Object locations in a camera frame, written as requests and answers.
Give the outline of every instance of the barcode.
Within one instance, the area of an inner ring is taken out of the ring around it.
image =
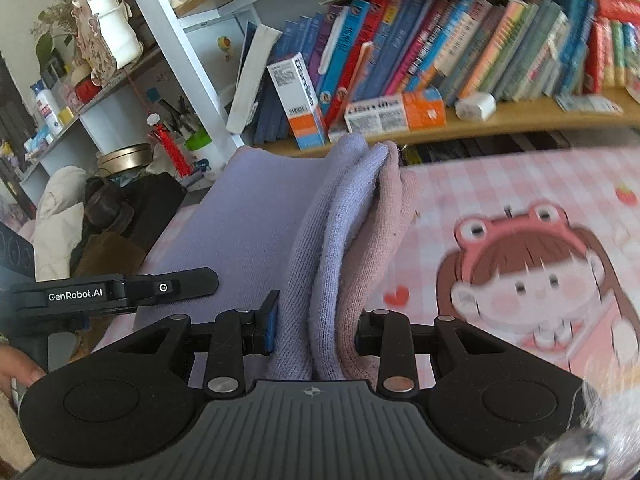
[[[349,118],[349,126],[353,134],[380,133],[380,121],[376,116]]]
[[[299,115],[299,114],[303,114],[304,112],[306,112],[306,106],[300,105],[300,106],[296,106],[295,108],[289,108],[287,115],[288,116]]]
[[[273,78],[276,86],[284,86],[295,81],[296,73],[289,67],[276,68],[273,70]]]
[[[383,132],[392,132],[395,130],[408,130],[409,126],[406,123],[404,114],[401,110],[393,110],[390,112],[380,112],[380,125]]]

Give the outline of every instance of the red heart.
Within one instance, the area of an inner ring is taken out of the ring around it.
[[[409,289],[398,285],[395,292],[386,292],[383,299],[390,306],[405,306],[409,301]]]

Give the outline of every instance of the green leaf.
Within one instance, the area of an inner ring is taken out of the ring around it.
[[[46,67],[49,59],[51,58],[51,53],[53,51],[53,38],[51,35],[46,32],[36,43],[36,57],[38,58],[38,63],[40,64],[40,70]]]

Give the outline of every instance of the brown hair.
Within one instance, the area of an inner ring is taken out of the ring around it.
[[[602,298],[610,290],[616,297],[622,317],[626,317],[636,334],[640,336],[640,319],[631,300],[622,290],[616,271],[609,256],[596,236],[584,227],[569,227],[585,244],[587,249],[595,252],[604,267],[604,280],[599,286]],[[460,249],[444,257],[436,279],[436,298],[438,314],[456,316],[464,319],[457,312],[451,301],[451,289],[456,282],[462,281],[462,258],[464,250]],[[478,258],[471,272],[471,285],[484,285],[495,276],[496,272],[508,274],[519,272],[525,268],[541,267],[543,264],[556,264],[571,257],[584,259],[571,244],[560,237],[537,232],[519,232],[496,240],[488,246]]]

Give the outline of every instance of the cartoon hand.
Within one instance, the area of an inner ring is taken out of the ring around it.
[[[613,349],[621,367],[634,364],[638,360],[638,337],[631,322],[623,317],[611,325]]]

